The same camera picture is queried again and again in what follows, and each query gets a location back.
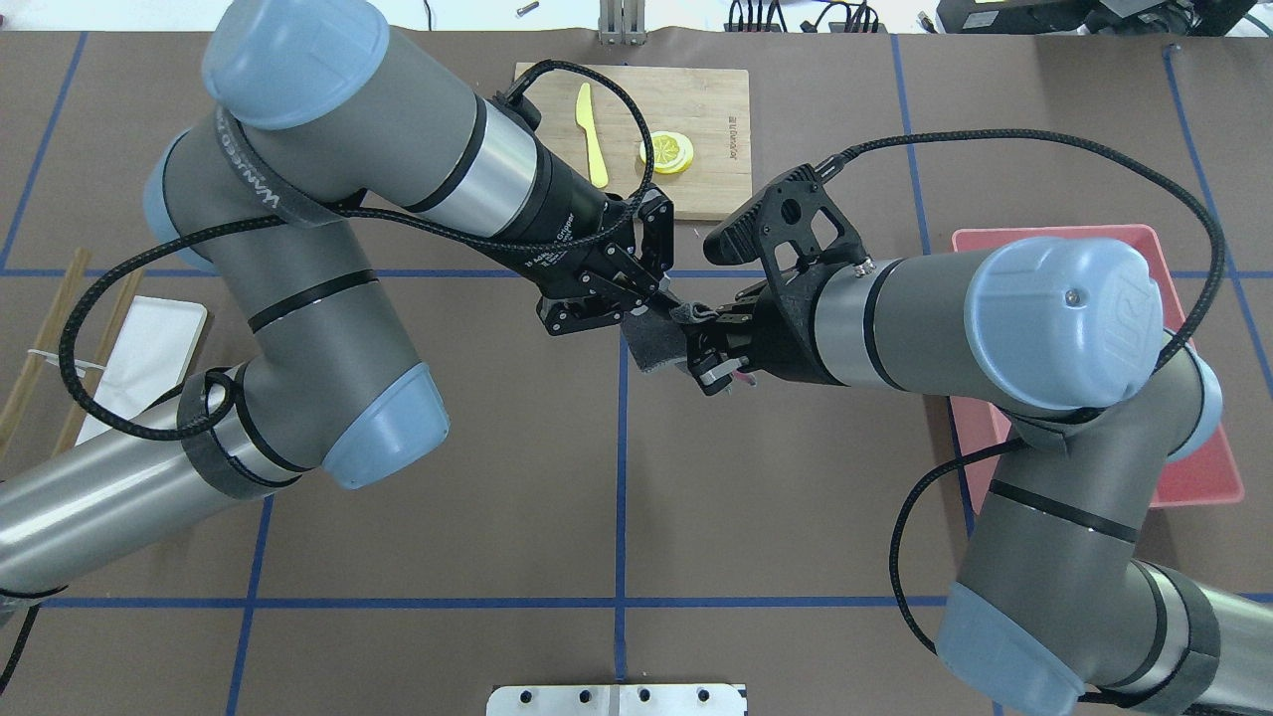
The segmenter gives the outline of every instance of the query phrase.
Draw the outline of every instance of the yellow knife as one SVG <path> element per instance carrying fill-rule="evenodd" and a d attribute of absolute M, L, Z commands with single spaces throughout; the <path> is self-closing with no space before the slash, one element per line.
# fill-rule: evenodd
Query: yellow knife
<path fill-rule="evenodd" d="M 588 180 L 592 186 L 603 189 L 610 183 L 606 161 L 601 158 L 601 143 L 597 141 L 597 126 L 592 122 L 592 85 L 583 83 L 579 97 L 574 101 L 574 124 L 579 125 L 588 139 Z"/>

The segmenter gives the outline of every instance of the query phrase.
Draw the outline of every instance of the robotic arm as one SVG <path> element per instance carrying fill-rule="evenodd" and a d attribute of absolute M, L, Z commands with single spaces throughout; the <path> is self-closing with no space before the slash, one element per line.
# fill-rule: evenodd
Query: robotic arm
<path fill-rule="evenodd" d="M 428 367 L 342 220 L 383 218 L 358 208 L 364 190 L 535 282 L 550 334 L 647 311 L 672 324 L 680 304 L 671 203 L 648 169 L 629 203 L 598 192 L 535 139 L 516 87 L 476 97 L 360 0 L 236 0 L 204 79 L 218 108 L 164 153 L 146 215 L 164 241 L 257 229 L 186 256 L 222 274 L 261 355 L 0 484 L 0 614 L 314 466 L 358 488 L 442 442 Z M 822 191 L 841 166 L 793 169 L 709 236 L 709 259 L 759 259 L 766 280 L 675 324 L 699 387 L 764 369 L 1002 406 L 1026 447 L 1002 459 L 952 586 L 947 666 L 1029 713 L 1068 713 L 1085 683 L 1155 713 L 1269 708 L 1273 614 L 1132 559 L 1164 462 L 1220 414 L 1192 350 L 1155 371 L 1181 341 L 1143 261 L 1049 238 L 873 261 Z M 819 213 L 840 229 L 826 247 Z"/>

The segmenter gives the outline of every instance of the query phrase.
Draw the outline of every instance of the white bracket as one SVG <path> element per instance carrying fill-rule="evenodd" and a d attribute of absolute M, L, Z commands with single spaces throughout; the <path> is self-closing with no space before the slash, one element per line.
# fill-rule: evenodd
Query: white bracket
<path fill-rule="evenodd" d="M 486 716 L 746 716 L 741 684 L 500 687 Z"/>
<path fill-rule="evenodd" d="M 645 0 L 601 0 L 597 39 L 602 45 L 645 45 Z"/>

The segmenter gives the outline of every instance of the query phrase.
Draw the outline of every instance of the white mounting plate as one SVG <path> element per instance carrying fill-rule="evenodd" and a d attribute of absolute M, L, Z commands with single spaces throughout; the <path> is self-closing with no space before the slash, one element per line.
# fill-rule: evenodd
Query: white mounting plate
<path fill-rule="evenodd" d="M 586 703 L 580 698 L 584 692 Z M 747 688 L 742 684 L 500 687 L 486 701 L 486 716 L 747 716 Z"/>

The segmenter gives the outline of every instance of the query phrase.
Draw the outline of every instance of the white label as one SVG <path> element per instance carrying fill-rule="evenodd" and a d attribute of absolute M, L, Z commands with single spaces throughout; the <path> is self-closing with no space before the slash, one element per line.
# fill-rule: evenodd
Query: white label
<path fill-rule="evenodd" d="M 973 13 L 964 20 L 964 29 L 976 29 L 979 27 L 990 27 L 994 24 L 994 18 L 999 17 L 998 10 L 985 10 L 983 13 Z"/>

